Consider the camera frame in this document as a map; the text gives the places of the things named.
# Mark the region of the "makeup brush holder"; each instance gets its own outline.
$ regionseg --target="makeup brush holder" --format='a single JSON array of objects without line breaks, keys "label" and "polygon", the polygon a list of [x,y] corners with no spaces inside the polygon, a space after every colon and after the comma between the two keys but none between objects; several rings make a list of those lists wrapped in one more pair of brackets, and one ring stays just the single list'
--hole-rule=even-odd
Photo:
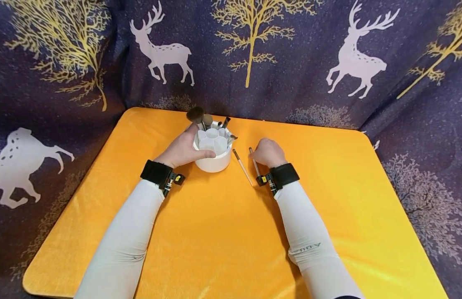
[{"label": "makeup brush holder", "polygon": [[224,170],[231,161],[232,144],[227,145],[227,139],[231,136],[228,129],[218,130],[218,123],[213,122],[211,129],[203,131],[203,125],[198,125],[199,131],[194,136],[194,149],[196,150],[212,150],[216,152],[216,158],[205,158],[196,161],[199,169],[205,172],[219,172]]}]

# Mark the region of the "hand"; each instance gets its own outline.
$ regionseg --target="hand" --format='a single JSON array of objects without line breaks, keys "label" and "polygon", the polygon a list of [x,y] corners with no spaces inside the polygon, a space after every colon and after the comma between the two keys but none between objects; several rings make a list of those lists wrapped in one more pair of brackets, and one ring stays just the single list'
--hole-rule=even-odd
[{"label": "hand", "polygon": [[198,126],[192,124],[179,135],[169,147],[157,158],[155,162],[165,164],[172,169],[204,158],[215,158],[213,151],[196,151],[193,147],[194,136],[198,132]]},{"label": "hand", "polygon": [[282,148],[279,147],[277,142],[267,138],[263,138],[259,141],[256,151],[250,154],[249,158],[256,160],[256,162],[260,164],[266,165],[270,169],[272,167],[287,164]]}]

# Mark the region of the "table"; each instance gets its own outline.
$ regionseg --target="table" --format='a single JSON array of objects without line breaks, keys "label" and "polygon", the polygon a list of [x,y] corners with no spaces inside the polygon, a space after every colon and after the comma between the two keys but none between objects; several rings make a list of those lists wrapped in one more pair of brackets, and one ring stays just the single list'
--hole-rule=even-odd
[{"label": "table", "polygon": [[[174,111],[132,108],[123,114],[27,269],[27,292],[74,296],[144,163],[187,125],[185,114]],[[236,118],[228,128],[239,137],[233,147],[251,176],[250,146],[263,137],[282,146],[367,298],[447,298],[363,133]],[[195,164],[178,172],[187,179],[172,188],[156,218],[136,299],[310,297],[287,257],[268,187],[250,186],[234,157],[220,173]]]}]

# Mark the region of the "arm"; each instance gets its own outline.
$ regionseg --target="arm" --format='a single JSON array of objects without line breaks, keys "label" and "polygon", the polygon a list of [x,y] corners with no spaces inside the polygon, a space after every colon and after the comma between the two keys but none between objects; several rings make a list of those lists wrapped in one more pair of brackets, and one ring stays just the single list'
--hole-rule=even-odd
[{"label": "arm", "polygon": [[[269,139],[262,139],[250,158],[269,168],[287,163],[282,149]],[[274,198],[290,245],[289,257],[299,267],[312,298],[364,298],[301,184],[285,185]]]},{"label": "arm", "polygon": [[[155,162],[171,168],[202,158],[212,151],[196,151],[193,139],[198,127],[190,126]],[[164,200],[158,185],[141,180],[108,227],[96,249],[75,299],[132,299],[143,268],[149,238]]]}]

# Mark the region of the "white arm sleeve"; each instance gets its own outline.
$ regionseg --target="white arm sleeve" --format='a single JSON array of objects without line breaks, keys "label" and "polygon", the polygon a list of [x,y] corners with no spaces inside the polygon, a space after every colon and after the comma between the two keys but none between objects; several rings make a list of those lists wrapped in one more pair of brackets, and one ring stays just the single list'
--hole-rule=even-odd
[{"label": "white arm sleeve", "polygon": [[75,299],[133,298],[163,200],[158,185],[138,183],[96,249]]},{"label": "white arm sleeve", "polygon": [[364,298],[332,245],[329,233],[299,182],[285,185],[275,197],[296,264],[314,299]]}]

